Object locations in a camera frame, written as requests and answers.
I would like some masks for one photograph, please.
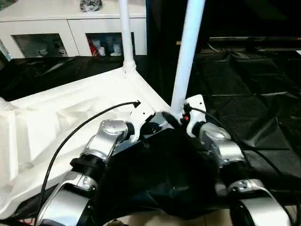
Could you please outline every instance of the black cable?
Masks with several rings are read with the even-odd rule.
[[[97,118],[98,116],[104,114],[104,113],[107,113],[108,111],[112,110],[112,109],[115,109],[117,107],[121,107],[121,106],[125,106],[125,105],[134,105],[135,107],[137,107],[139,105],[140,102],[126,102],[126,103],[122,103],[122,104],[119,104],[119,105],[115,105],[115,106],[112,106],[100,113],[97,113],[96,115],[92,116],[91,118],[87,119],[86,121],[84,121],[82,124],[80,124],[76,129],[74,129],[74,131],[72,131],[66,138],[65,140],[59,145],[59,147],[57,148],[57,150],[55,151],[54,155],[52,156],[52,159],[48,165],[48,169],[46,171],[46,175],[45,175],[45,178],[44,178],[44,181],[43,181],[43,185],[42,185],[42,188],[41,188],[41,192],[40,192],[40,198],[39,198],[39,205],[38,205],[38,213],[37,213],[37,216],[36,216],[36,220],[34,222],[34,226],[36,226],[37,224],[37,220],[38,220],[38,215],[39,215],[39,212],[41,211],[42,209],[42,206],[43,206],[43,200],[44,200],[44,193],[45,193],[45,190],[46,190],[46,185],[47,185],[47,181],[48,181],[48,178],[49,178],[49,174],[50,174],[50,171],[51,171],[51,168],[54,164],[54,161],[58,155],[58,153],[60,152],[60,150],[62,149],[62,147],[67,143],[67,141],[77,132],[79,131],[83,126],[85,126],[86,124],[88,124],[90,121],[92,121],[93,119]]]
[[[220,121],[220,120],[218,120],[216,117],[214,117],[213,115],[211,115],[210,113],[208,113],[208,112],[205,112],[205,111],[203,111],[203,110],[201,110],[201,109],[198,109],[198,108],[194,108],[194,107],[190,107],[190,106],[188,106],[188,109],[187,110],[189,110],[189,109],[191,109],[191,110],[195,110],[195,111],[198,111],[198,112],[201,112],[201,113],[203,113],[203,114],[205,114],[205,115],[207,115],[207,116],[209,116],[211,119],[213,119],[213,120],[215,120],[222,128],[226,128],[225,126],[224,126],[224,124]],[[236,139],[236,142],[238,142],[238,139],[237,139],[237,136],[235,135],[235,136],[233,136],[232,134],[231,134],[231,136],[232,137],[235,137],[235,139]],[[244,154],[244,156],[245,156],[245,159],[247,160],[247,158],[246,158],[246,155],[245,155],[245,152],[244,152],[244,150],[243,149],[241,149],[242,150],[242,152],[243,152],[243,154]],[[274,171],[279,175],[279,176],[281,176],[284,180],[286,180],[286,178],[285,178],[285,176],[284,176],[284,174],[265,156],[265,155],[263,155],[262,153],[260,153],[259,151],[257,151],[257,150],[255,150],[253,147],[250,147],[250,150],[252,151],[252,152],[254,152],[254,153],[256,153],[257,155],[259,155],[261,158],[263,158],[273,169],[274,169]],[[293,224],[294,226],[300,226],[300,224],[301,224],[301,216],[300,216],[300,213],[301,213],[301,207],[300,207],[300,201],[299,201],[299,197],[298,197],[298,195],[297,195],[297,193],[296,193],[296,191],[292,188],[292,187],[290,187],[290,192],[291,192],[291,194],[295,197],[295,199],[296,199],[296,208],[297,208],[297,213],[296,213],[296,221],[295,221],[295,223]]]
[[[208,112],[205,112],[201,109],[198,109],[198,108],[194,108],[194,107],[190,107],[191,110],[195,110],[195,111],[198,111],[198,112],[201,112],[207,116],[209,116],[210,118],[212,118],[214,121],[216,121],[222,128],[225,128],[225,126],[223,125],[223,123],[221,121],[219,121],[217,118],[215,118],[213,115],[211,115],[210,113]]]

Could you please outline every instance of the white pipe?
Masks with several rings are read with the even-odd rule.
[[[173,99],[171,102],[171,113],[175,117],[181,116],[181,107],[186,98],[204,6],[205,0],[188,0],[187,3],[180,54],[174,81]]]
[[[125,70],[136,68],[136,64],[133,58],[133,44],[130,29],[130,18],[128,13],[127,0],[119,0],[121,29],[122,29],[122,45],[124,62],[123,67]]]

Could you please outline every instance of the silver metal part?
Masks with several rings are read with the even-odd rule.
[[[241,202],[248,209],[255,226],[291,226],[287,213],[273,198],[261,197]]]
[[[256,190],[266,191],[266,188],[264,187],[263,183],[258,179],[246,179],[236,181],[228,186],[227,193],[229,194],[233,189],[240,193]]]
[[[89,199],[84,196],[60,190],[45,210],[43,219],[65,226],[76,226],[88,201]]]
[[[239,146],[223,128],[208,122],[201,127],[199,139],[206,150],[216,154],[220,167],[230,161],[244,161]]]
[[[106,160],[116,144],[127,137],[127,124],[121,120],[104,120],[100,123],[98,132],[90,139],[82,154],[92,154]]]
[[[43,205],[43,207],[39,213],[39,216],[38,216],[37,225],[40,225],[42,220],[47,219],[45,214],[49,211],[48,209],[51,206],[53,206],[53,200],[56,199],[57,194],[62,191],[61,189],[66,184],[74,185],[85,191],[91,191],[91,190],[95,190],[97,188],[97,183],[92,178],[90,178],[86,175],[83,175],[81,173],[74,172],[74,171],[67,172],[65,174],[62,182],[55,188],[53,193],[50,195],[50,197],[47,199],[47,201]]]

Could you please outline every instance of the black tarp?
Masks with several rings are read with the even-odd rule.
[[[171,102],[176,59],[136,56],[138,72]],[[58,85],[118,68],[122,58],[70,57],[16,59],[0,71],[0,96],[14,100]],[[214,53],[194,58],[187,97],[202,94],[207,111],[234,133],[259,177],[283,203],[291,204],[284,183],[254,148],[267,156],[301,194],[301,57],[289,53]],[[116,155],[112,180],[98,196],[100,217],[162,209],[193,218],[224,208],[218,197],[215,166],[178,131],[149,139]]]

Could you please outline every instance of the white panel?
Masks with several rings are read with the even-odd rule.
[[[67,20],[17,21],[0,23],[0,40],[12,58],[24,58],[12,35],[58,33],[69,57],[78,56]]]
[[[82,12],[80,0],[19,0],[0,12],[0,21],[120,18],[118,0],[103,0],[95,12]],[[145,0],[128,0],[130,18],[145,18]]]
[[[68,20],[75,43],[81,56],[91,56],[86,33],[121,32],[120,19]],[[146,55],[146,19],[130,19],[131,31],[134,32],[136,55]]]

